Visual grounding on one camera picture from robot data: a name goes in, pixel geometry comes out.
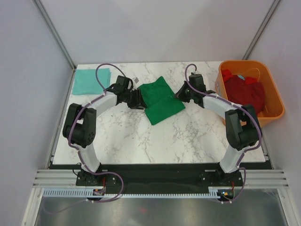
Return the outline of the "green t shirt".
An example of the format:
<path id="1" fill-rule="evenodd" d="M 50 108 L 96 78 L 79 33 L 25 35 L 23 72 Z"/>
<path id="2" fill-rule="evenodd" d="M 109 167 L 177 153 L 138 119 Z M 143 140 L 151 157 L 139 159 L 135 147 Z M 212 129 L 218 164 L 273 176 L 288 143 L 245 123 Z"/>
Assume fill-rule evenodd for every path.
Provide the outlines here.
<path id="1" fill-rule="evenodd" d="M 139 89 L 147 106 L 145 114 L 151 125 L 156 125 L 185 109 L 182 101 L 174 97 L 174 92 L 162 76 L 155 82 L 141 85 Z"/>

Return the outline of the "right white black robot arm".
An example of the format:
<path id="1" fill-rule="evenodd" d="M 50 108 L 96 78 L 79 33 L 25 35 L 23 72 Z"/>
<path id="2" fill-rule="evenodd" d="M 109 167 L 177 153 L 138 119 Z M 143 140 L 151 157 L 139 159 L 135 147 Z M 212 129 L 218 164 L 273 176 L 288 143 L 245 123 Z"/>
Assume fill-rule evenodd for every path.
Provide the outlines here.
<path id="1" fill-rule="evenodd" d="M 256 149 L 262 138 L 261 129 L 252 105 L 239 105 L 206 90 L 203 76 L 192 73 L 185 75 L 185 82 L 175 94 L 175 98 L 210 110 L 225 120 L 226 139 L 229 143 L 226 153 L 215 170 L 216 182 L 227 185 L 232 174 L 239 171 L 246 152 Z"/>

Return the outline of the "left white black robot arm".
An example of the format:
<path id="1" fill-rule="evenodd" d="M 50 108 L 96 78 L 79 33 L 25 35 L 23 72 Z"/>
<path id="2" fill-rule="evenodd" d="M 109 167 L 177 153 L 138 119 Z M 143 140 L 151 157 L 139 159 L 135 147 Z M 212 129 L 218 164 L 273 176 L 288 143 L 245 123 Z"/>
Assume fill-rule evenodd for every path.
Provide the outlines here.
<path id="1" fill-rule="evenodd" d="M 106 110 L 121 103 L 130 109 L 144 110 L 147 108 L 141 90 L 142 83 L 138 78 L 119 75 L 116 82 L 110 85 L 103 94 L 85 105 L 72 103 L 67 111 L 63 126 L 63 137 L 68 145 L 78 152 L 81 167 L 88 172 L 87 180 L 93 185 L 103 181 L 100 162 L 94 149 L 96 137 L 96 119 Z"/>

